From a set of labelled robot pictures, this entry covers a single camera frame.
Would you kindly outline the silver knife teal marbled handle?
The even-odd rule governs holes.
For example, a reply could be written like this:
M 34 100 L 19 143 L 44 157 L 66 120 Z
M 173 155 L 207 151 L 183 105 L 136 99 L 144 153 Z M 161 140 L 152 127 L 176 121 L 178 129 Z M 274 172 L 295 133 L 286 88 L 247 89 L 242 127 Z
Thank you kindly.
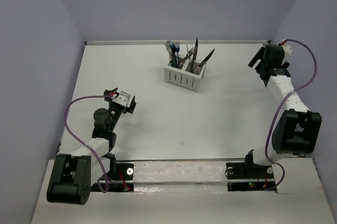
M 213 49 L 199 64 L 198 64 L 198 67 L 199 68 L 202 68 L 206 63 L 207 61 L 212 57 L 213 53 L 214 53 L 215 49 Z

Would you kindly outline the silver knife black speckled handle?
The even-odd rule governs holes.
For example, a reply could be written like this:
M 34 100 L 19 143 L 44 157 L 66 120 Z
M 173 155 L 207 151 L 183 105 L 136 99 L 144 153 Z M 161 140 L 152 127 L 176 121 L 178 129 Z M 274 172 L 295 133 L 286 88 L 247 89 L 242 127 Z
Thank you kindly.
M 194 52 L 193 52 L 192 61 L 191 61 L 191 68 L 190 68 L 191 73 L 194 73 L 194 67 L 195 67 L 195 60 L 197 58 L 198 45 L 199 45 L 198 38 L 196 38 L 195 46 L 194 46 Z

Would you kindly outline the silver fork teal marbled handle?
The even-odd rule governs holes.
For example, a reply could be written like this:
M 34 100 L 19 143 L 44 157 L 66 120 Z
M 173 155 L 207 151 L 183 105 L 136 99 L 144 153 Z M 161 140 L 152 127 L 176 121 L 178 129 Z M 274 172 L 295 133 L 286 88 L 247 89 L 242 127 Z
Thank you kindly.
M 165 47 L 166 47 L 166 50 L 169 54 L 170 66 L 174 67 L 175 60 L 172 58 L 172 50 L 171 50 L 169 45 L 165 45 Z

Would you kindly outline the silver fork black riveted handle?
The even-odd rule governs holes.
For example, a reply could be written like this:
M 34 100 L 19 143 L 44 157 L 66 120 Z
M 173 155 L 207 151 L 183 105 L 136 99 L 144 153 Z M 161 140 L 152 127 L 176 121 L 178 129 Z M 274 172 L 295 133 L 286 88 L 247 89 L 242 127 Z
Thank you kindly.
M 194 48 L 194 47 L 187 51 L 187 53 L 186 53 L 186 55 L 185 55 L 185 57 L 184 57 L 184 58 L 185 58 L 185 61 L 186 61 L 187 59 L 190 59 L 190 58 L 191 58 L 191 56 L 194 54 L 194 51 L 195 51 L 195 48 Z

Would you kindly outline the purple iridescent fork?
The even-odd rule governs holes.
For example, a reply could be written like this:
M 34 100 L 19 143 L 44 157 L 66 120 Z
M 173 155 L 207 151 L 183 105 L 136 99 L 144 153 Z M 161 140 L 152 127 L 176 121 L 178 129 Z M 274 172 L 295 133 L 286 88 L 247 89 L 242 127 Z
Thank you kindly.
M 174 56 L 175 56 L 177 68 L 180 67 L 179 51 L 180 51 L 180 43 L 179 42 L 175 42 L 174 43 Z

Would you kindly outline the plain silver fork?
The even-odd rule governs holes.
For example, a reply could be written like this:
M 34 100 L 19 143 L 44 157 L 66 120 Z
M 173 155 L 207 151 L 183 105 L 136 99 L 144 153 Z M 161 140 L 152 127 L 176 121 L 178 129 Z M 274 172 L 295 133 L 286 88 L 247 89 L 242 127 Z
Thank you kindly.
M 172 54 L 172 50 L 171 50 L 171 47 L 170 47 L 170 40 L 167 40 L 166 41 L 166 44 L 165 44 L 165 47 L 166 47 L 166 50 L 169 54 L 169 60 L 170 60 L 170 65 L 172 64 L 172 58 L 171 58 L 171 54 Z

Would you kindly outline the blue iridescent fork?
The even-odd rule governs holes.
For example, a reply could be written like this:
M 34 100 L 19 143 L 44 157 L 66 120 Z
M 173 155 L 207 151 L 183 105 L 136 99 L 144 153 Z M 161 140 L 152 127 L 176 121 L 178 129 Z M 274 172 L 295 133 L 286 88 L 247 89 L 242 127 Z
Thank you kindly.
M 172 64 L 173 67 L 178 68 L 176 56 L 175 56 L 175 52 L 176 52 L 175 44 L 172 41 L 170 41 L 168 43 L 168 45 L 169 45 L 169 48 L 171 50 L 171 61 L 172 61 L 171 64 Z

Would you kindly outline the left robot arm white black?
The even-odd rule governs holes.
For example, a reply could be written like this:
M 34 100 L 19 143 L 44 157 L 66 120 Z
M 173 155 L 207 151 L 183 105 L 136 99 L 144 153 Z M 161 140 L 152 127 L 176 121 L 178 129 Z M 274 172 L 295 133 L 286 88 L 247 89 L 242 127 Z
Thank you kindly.
M 58 153 L 54 159 L 46 199 L 52 203 L 84 205 L 92 187 L 107 193 L 112 189 L 130 192 L 133 186 L 126 182 L 132 175 L 118 167 L 113 150 L 117 135 L 114 129 L 123 114 L 132 114 L 135 97 L 117 88 L 105 90 L 100 96 L 108 102 L 93 114 L 94 127 L 88 143 L 82 141 L 65 125 L 81 147 L 68 154 Z

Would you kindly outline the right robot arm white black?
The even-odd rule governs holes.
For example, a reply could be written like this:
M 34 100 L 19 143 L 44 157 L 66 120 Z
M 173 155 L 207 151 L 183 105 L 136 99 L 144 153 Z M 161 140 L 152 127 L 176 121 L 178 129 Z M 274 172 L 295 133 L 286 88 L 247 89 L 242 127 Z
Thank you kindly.
M 264 45 L 248 64 L 279 103 L 265 145 L 245 156 L 242 171 L 249 178 L 285 157 L 311 154 L 315 149 L 322 117 L 311 111 L 298 95 L 298 90 L 307 85 L 298 88 L 292 85 L 290 64 L 286 61 L 291 53 L 292 48 L 286 43 Z

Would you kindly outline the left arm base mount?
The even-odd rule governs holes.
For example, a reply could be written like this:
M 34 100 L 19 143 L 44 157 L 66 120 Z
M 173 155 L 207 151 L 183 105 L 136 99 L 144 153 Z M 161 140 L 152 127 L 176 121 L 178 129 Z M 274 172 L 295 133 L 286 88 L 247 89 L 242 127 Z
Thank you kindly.
M 134 189 L 133 176 L 133 162 L 117 162 L 114 168 L 107 173 L 108 192 L 132 192 Z

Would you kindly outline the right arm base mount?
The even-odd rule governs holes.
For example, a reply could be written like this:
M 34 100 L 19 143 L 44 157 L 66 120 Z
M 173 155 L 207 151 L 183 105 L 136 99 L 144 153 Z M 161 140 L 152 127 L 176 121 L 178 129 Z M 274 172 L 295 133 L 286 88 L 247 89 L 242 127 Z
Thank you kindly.
M 229 192 L 236 191 L 276 191 L 271 166 L 247 167 L 244 162 L 226 163 L 225 177 Z

